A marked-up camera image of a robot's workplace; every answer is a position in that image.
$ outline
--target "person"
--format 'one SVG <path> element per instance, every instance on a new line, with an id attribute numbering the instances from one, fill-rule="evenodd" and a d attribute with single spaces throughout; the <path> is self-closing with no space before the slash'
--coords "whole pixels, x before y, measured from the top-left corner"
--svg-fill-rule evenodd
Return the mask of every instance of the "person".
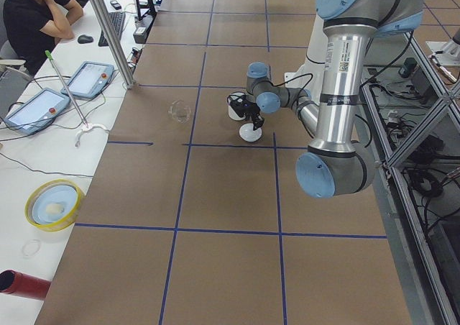
<path id="1" fill-rule="evenodd" d="M 65 7 L 66 15 L 58 5 Z M 73 39 L 70 27 L 83 16 L 76 0 L 5 0 L 4 23 L 11 46 L 31 75 L 61 39 Z"/>

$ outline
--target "black computer mouse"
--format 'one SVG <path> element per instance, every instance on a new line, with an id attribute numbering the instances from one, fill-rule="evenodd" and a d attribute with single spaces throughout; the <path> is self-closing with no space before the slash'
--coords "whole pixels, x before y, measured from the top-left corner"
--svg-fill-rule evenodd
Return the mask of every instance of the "black computer mouse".
<path id="1" fill-rule="evenodd" d="M 94 41 L 93 37 L 92 36 L 89 36 L 89 35 L 80 35 L 77 39 L 78 43 L 91 43 Z"/>

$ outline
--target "blue electronic device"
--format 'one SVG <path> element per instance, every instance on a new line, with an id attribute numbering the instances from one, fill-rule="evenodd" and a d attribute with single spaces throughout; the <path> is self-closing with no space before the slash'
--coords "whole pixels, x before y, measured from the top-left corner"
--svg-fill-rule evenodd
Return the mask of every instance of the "blue electronic device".
<path id="1" fill-rule="evenodd" d="M 9 128 L 31 135 L 50 125 L 69 103 L 68 96 L 44 88 L 8 115 L 4 121 Z"/>
<path id="2" fill-rule="evenodd" d="M 74 97 L 91 100 L 101 93 L 114 74 L 114 67 L 109 64 L 85 61 L 67 82 Z M 67 95 L 65 88 L 61 93 Z"/>

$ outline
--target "white table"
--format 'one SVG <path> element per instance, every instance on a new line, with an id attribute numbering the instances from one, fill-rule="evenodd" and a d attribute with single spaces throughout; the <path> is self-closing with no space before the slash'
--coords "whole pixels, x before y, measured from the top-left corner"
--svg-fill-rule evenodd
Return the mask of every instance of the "white table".
<path id="1" fill-rule="evenodd" d="M 135 6 L 131 4 L 132 0 L 119 0 L 119 2 L 125 11 L 135 11 Z M 86 60 L 112 64 L 117 69 L 110 48 L 97 45 L 101 28 L 90 3 L 86 5 L 84 12 L 84 16 L 73 25 L 75 39 L 61 42 L 52 51 L 52 56 L 63 75 L 72 75 Z M 141 47 L 135 44 L 132 36 L 135 30 L 134 17 L 135 14 L 127 14 L 126 28 L 121 39 L 121 45 L 127 57 L 133 47 Z M 81 34 L 92 36 L 94 42 L 85 45 L 78 44 L 77 37 Z M 36 78 L 46 75 L 55 75 L 48 60 Z M 43 80 L 40 84 L 56 91 L 62 88 L 57 78 L 50 81 Z M 19 100 L 24 102 L 39 90 L 38 85 L 31 83 Z M 125 93 L 123 79 L 118 74 L 104 91 L 106 103 L 92 112 L 88 121 L 104 124 L 109 129 L 112 128 Z M 84 114 L 103 102 L 103 96 L 88 103 L 78 101 Z M 64 127 L 75 127 L 80 122 L 80 117 L 75 110 L 55 120 L 55 124 Z M 1 152 L 36 170 L 93 175 L 108 136 L 102 129 L 95 129 L 85 133 L 80 139 L 80 147 L 76 148 L 75 134 L 79 129 L 80 126 L 77 129 L 51 126 L 35 136 L 3 142 Z M 0 129 L 0 140 L 15 137 L 21 137 L 21 135 L 8 129 Z M 27 222 L 24 216 L 24 206 L 32 192 L 50 180 L 58 178 L 71 180 L 86 193 L 91 179 L 33 173 L 15 162 L 8 161 L 3 156 L 0 156 L 0 175 L 0 272 L 12 269 L 52 280 L 73 226 L 60 232 L 43 232 Z M 26 258 L 22 254 L 22 248 L 32 239 L 39 240 L 41 247 L 33 257 Z M 0 294 L 0 324 L 33 324 L 42 304 L 42 301 Z"/>

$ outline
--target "red cup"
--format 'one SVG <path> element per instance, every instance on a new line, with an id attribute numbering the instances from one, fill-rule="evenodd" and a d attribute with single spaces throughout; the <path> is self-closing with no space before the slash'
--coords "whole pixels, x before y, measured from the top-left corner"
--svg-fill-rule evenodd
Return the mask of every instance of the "red cup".
<path id="1" fill-rule="evenodd" d="M 0 293 L 44 300 L 51 282 L 25 273 L 6 270 L 0 273 Z"/>

